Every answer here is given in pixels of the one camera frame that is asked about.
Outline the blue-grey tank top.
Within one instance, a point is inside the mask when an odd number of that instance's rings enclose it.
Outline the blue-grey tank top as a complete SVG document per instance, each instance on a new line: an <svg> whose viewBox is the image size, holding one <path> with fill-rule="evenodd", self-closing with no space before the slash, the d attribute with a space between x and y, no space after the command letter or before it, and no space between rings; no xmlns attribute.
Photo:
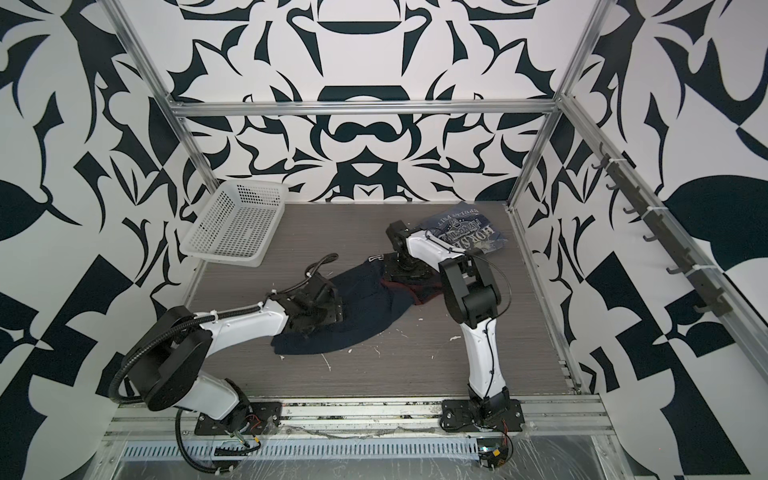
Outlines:
<svg viewBox="0 0 768 480"><path fill-rule="evenodd" d="M458 249L478 248L485 254L501 250L507 243L504 234L477 207L465 202L426 217L419 228Z"/></svg>

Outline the dark navy tank top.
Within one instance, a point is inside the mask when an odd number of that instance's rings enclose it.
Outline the dark navy tank top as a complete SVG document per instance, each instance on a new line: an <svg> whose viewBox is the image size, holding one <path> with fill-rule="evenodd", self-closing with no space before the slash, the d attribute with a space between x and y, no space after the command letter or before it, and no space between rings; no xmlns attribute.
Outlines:
<svg viewBox="0 0 768 480"><path fill-rule="evenodd" d="M314 355L350 348L384 332L410 307L442 294L437 270L422 262L402 270L394 253L371 256L331 282L341 297L343 319L310 333L274 337L271 347L276 354Z"/></svg>

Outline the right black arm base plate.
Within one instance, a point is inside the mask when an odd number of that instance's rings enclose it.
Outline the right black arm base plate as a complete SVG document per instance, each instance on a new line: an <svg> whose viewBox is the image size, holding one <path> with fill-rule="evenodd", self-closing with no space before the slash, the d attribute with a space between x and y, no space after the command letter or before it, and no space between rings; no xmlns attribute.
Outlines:
<svg viewBox="0 0 768 480"><path fill-rule="evenodd" d="M475 400L443 400L439 426L449 433L481 431L521 432L525 417L517 400L502 399L499 404Z"/></svg>

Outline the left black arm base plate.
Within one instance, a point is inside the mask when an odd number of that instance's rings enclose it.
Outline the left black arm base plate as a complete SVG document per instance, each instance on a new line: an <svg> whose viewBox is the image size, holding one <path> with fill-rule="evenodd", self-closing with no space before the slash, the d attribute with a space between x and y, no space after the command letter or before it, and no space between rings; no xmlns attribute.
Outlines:
<svg viewBox="0 0 768 480"><path fill-rule="evenodd" d="M251 402L248 407L238 406L220 420L200 414L194 434L217 436L238 432L243 436L258 436L280 425L282 407L279 401L258 401Z"/></svg>

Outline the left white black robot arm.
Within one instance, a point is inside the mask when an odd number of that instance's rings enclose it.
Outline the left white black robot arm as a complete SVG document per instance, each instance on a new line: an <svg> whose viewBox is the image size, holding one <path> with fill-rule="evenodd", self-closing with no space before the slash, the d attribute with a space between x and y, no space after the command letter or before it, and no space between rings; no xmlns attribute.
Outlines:
<svg viewBox="0 0 768 480"><path fill-rule="evenodd" d="M109 396L151 411L179 408L237 423L248 415L250 401L234 382L203 371L208 357L257 338L309 334L342 319L338 288L319 273L239 309L193 313L175 307L122 360Z"/></svg>

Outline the white plastic laundry basket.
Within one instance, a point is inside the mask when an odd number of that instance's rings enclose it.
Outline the white plastic laundry basket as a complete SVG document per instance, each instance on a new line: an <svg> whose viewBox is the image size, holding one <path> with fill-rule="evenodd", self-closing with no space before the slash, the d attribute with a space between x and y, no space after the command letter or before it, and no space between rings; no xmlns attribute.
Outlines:
<svg viewBox="0 0 768 480"><path fill-rule="evenodd" d="M259 267L285 212L287 195L282 183L222 183L180 242L180 251L206 262Z"/></svg>

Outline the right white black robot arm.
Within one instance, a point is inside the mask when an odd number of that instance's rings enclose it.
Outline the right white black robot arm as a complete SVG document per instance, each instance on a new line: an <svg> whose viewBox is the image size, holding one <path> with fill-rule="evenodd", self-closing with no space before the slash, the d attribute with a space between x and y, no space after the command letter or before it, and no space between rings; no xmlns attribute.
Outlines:
<svg viewBox="0 0 768 480"><path fill-rule="evenodd" d="M402 221L391 223L386 234L400 272L430 267L439 274L447 311L465 341L470 405L481 418L501 413L509 402L496 344L502 296L485 255L477 248L455 247L427 230L411 230Z"/></svg>

